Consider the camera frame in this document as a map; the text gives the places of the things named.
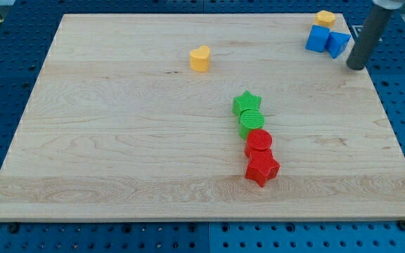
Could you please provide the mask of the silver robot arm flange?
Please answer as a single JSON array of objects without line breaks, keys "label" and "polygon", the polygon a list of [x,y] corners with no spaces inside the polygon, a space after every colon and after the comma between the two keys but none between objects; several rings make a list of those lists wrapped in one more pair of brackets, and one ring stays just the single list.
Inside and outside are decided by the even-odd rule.
[{"label": "silver robot arm flange", "polygon": [[405,4],[405,0],[372,0],[372,2],[387,10],[396,10]]}]

